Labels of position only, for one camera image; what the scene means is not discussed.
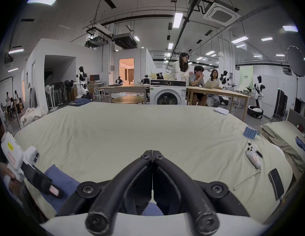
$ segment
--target mattress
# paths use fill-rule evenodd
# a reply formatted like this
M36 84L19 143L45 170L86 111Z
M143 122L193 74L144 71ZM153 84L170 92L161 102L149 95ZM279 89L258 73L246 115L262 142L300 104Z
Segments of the mattress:
M192 179L226 183L251 217L264 222L279 204L267 174L277 168L286 192L292 169L264 137L252 141L243 136L245 127L235 116L210 107L91 102L52 112L15 139L23 149L38 149L39 170L55 164L78 182L112 179L146 150L159 150ZM245 155L248 141L263 155L262 171L233 191L257 171ZM40 192L27 181L26 186L47 218L55 216Z
M296 144L296 137L305 144L302 133L291 122L279 121L264 124L261 134L283 150L294 176L300 179L305 171L305 152Z

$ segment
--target black smartphone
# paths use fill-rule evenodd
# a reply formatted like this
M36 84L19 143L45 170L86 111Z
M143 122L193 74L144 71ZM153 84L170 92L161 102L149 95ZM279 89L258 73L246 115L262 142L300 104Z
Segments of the black smartphone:
M273 169L268 173L269 180L275 192L276 201L284 194L284 186L282 185L281 178L277 169Z

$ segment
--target washing machine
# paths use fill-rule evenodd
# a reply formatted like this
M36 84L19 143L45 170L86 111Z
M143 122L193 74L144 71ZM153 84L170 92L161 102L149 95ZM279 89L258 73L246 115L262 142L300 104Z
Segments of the washing machine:
M150 104L184 105L185 96L185 81L150 80Z

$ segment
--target computer screen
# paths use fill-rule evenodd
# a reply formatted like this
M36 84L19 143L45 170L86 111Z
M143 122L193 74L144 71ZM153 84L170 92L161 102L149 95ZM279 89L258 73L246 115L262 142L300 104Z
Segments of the computer screen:
M90 76L90 81L99 81L99 80L100 80L99 74Z

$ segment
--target washing machine door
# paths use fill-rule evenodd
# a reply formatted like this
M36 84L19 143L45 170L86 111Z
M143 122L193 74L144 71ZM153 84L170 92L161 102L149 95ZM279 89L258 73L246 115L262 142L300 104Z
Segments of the washing machine door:
M158 92L154 98L157 105L180 105L181 97L174 90L164 89Z

